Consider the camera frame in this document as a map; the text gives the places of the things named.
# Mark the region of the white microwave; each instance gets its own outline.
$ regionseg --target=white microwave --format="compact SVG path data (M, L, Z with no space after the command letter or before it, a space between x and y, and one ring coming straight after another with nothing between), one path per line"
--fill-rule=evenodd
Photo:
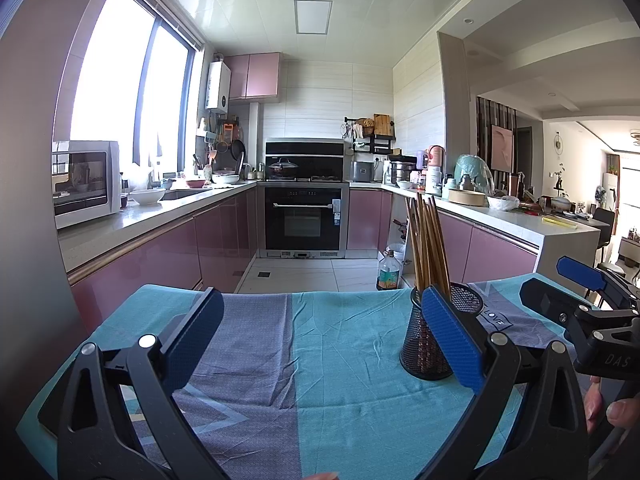
M60 140L51 147L56 228L120 210L120 152L114 140Z

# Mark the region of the blue gripper pad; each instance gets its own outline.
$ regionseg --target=blue gripper pad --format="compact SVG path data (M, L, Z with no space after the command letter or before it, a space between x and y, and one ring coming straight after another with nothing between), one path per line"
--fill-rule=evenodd
M220 326L225 312L222 294L207 289L162 345L164 376L162 389L172 392L185 387Z
M463 386L471 388L476 395L484 385L482 352L458 317L454 306L447 304L434 286L422 294L422 316L440 345L449 366Z
M589 290L602 290L605 286L605 281L599 270L593 269L568 256L563 256L558 260L556 270L560 276L564 276Z

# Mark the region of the blue tablecloth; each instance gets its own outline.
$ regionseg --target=blue tablecloth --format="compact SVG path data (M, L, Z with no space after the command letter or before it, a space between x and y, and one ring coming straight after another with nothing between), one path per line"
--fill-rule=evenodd
M520 303L534 274L476 283L487 330L546 346L561 330ZM103 349L130 346L187 312L197 292L146 285L96 331ZM411 311L409 290L225 295L225 317L190 383L174 393L196 434L234 480L300 480L339 471L343 480L415 477L446 439L472 392L454 377L421 381L398 359ZM71 358L18 426L56 476L56 441L37 412ZM134 392L124 397L147 455L164 462ZM521 395L514 388L483 462L508 436Z

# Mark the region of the mesh pen holder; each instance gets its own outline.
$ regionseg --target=mesh pen holder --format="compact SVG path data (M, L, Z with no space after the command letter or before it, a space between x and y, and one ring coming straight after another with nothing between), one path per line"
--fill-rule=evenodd
M413 304L409 326L400 351L400 364L412 376L437 381L452 374L436 338L422 317L422 295L417 288L411 291ZM451 283L451 303L461 310L477 315L482 310L482 298L468 286Z

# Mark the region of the recessed light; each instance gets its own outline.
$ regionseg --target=recessed light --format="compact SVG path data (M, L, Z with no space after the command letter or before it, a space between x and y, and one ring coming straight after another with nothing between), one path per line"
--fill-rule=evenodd
M330 0L294 0L297 34L323 34L329 31Z

